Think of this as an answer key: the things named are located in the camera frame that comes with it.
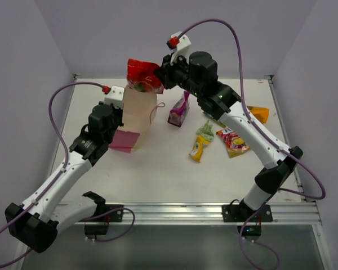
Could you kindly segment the red snack pack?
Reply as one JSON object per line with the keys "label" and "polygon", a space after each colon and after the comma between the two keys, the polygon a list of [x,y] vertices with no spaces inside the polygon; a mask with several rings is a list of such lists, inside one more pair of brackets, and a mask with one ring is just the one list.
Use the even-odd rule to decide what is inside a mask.
{"label": "red snack pack", "polygon": [[164,91],[163,84],[154,73],[158,68],[159,65],[156,63],[128,59],[128,85],[138,92],[162,94]]}

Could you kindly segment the pink and tan paper bag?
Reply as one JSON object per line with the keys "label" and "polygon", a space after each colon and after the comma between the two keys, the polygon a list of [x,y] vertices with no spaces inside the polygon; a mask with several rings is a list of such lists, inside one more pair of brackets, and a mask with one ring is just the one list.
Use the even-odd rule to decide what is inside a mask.
{"label": "pink and tan paper bag", "polygon": [[124,89],[123,123],[109,147],[128,154],[138,150],[154,122],[158,109],[158,95],[139,92],[129,86]]}

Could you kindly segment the magenta snack pack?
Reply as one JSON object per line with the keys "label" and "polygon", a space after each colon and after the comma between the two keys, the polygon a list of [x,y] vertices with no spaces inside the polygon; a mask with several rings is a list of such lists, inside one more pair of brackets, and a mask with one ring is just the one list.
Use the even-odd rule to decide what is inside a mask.
{"label": "magenta snack pack", "polygon": [[189,93],[184,91],[181,98],[170,110],[167,122],[176,127],[181,127],[189,109]]}

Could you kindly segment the small green snack packet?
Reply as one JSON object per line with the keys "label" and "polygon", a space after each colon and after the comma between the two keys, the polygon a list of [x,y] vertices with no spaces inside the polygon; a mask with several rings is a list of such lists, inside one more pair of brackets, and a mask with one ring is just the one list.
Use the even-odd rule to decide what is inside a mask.
{"label": "small green snack packet", "polygon": [[197,131],[196,134],[204,138],[208,142],[212,142],[214,139],[214,133],[212,131],[213,125],[206,121]]}

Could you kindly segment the yellow snack pack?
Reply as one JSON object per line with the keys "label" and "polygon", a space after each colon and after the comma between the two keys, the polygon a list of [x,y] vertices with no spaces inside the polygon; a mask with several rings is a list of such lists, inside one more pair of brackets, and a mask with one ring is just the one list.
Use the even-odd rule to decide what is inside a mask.
{"label": "yellow snack pack", "polygon": [[192,151],[189,153],[189,156],[196,162],[200,162],[203,149],[210,144],[210,141],[206,140],[203,136],[198,135],[194,143]]}

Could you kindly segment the colourful candy bag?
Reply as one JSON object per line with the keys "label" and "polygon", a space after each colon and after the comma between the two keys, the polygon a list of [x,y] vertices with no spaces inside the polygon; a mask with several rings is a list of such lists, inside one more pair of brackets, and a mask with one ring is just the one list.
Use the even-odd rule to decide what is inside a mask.
{"label": "colourful candy bag", "polygon": [[230,158],[243,155],[251,148],[245,141],[232,129],[225,128],[216,132],[226,145],[226,149]]}

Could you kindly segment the orange snack bag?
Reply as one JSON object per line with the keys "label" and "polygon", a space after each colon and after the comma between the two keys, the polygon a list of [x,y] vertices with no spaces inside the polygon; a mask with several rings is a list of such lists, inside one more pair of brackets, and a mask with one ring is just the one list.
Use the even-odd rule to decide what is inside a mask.
{"label": "orange snack bag", "polygon": [[268,122],[270,110],[266,107],[257,107],[257,106],[247,106],[249,111],[258,119],[262,124]]}

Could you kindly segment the green snack bag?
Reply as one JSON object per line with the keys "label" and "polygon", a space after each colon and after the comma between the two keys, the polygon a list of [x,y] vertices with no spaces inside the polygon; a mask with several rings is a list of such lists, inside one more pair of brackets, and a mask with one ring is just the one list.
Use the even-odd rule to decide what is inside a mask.
{"label": "green snack bag", "polygon": [[211,119],[212,121],[214,121],[216,124],[218,124],[219,126],[221,126],[222,128],[226,128],[226,125],[223,124],[221,121],[216,120],[215,118],[213,118],[210,114],[203,112],[203,114],[208,117],[209,119]]}

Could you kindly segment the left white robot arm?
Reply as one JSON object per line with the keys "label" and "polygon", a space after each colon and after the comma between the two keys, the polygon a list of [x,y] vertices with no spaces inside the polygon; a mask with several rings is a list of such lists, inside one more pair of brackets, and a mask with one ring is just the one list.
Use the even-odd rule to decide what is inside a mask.
{"label": "left white robot arm", "polygon": [[57,206],[77,180],[107,152],[116,130],[123,126],[122,119],[123,105],[99,102],[92,109],[88,123],[82,127],[61,165],[20,205],[11,203],[6,208],[10,235],[42,253],[61,231],[75,222],[104,218],[105,199],[92,191],[61,210]]}

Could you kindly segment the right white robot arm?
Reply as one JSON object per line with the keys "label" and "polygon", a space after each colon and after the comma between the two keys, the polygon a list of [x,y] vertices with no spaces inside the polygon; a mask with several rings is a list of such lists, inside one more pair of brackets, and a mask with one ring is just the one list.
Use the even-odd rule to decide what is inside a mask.
{"label": "right white robot arm", "polygon": [[194,52],[189,58],[179,56],[175,62],[171,62],[171,58],[171,55],[164,56],[162,65],[154,71],[164,88],[179,86],[196,97],[199,107],[234,130],[264,166],[240,202],[241,217],[247,221],[254,220],[260,214],[262,204],[274,196],[294,171],[303,155],[302,149],[289,147],[277,139],[243,109],[239,94],[218,80],[217,62],[209,53]]}

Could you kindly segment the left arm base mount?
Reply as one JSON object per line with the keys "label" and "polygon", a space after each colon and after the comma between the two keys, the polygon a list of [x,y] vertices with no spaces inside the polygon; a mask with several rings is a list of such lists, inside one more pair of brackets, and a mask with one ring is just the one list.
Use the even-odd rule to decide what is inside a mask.
{"label": "left arm base mount", "polygon": [[94,214],[81,222],[121,222],[123,217],[124,205],[121,204],[102,204],[98,205]]}

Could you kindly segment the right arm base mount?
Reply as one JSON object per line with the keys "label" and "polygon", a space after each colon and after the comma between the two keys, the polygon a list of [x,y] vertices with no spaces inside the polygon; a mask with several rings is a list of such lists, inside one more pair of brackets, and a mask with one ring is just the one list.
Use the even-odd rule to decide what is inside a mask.
{"label": "right arm base mount", "polygon": [[259,210],[250,209],[243,201],[234,199],[229,204],[221,206],[221,213],[223,221],[227,223],[239,223],[239,222],[254,222],[270,223],[273,221],[272,210],[270,205],[265,204]]}

